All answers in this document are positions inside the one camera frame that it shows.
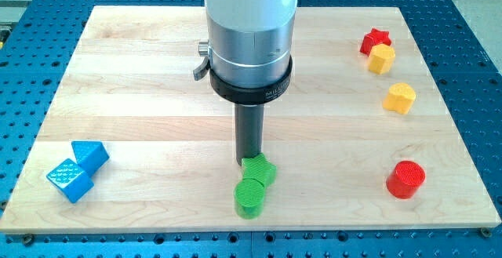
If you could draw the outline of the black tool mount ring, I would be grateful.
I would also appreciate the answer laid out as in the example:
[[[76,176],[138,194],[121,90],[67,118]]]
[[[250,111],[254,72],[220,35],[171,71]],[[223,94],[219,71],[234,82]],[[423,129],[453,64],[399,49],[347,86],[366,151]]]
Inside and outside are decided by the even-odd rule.
[[[279,98],[288,88],[293,69],[293,58],[289,58],[285,74],[275,83],[260,88],[242,88],[225,82],[213,69],[209,69],[213,90],[225,100],[234,104],[259,105]]]

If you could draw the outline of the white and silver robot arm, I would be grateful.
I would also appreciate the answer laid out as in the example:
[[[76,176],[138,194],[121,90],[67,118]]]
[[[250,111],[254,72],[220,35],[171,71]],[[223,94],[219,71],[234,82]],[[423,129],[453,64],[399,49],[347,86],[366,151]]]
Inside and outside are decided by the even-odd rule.
[[[204,0],[208,39],[200,42],[196,81],[235,109],[236,160],[261,152],[264,105],[288,88],[298,0]]]

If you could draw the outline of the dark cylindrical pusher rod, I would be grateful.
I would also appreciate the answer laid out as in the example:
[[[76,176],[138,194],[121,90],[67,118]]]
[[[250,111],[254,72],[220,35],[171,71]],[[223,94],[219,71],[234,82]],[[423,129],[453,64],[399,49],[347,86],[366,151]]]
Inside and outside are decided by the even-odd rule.
[[[253,158],[261,153],[264,105],[235,105],[236,161]]]

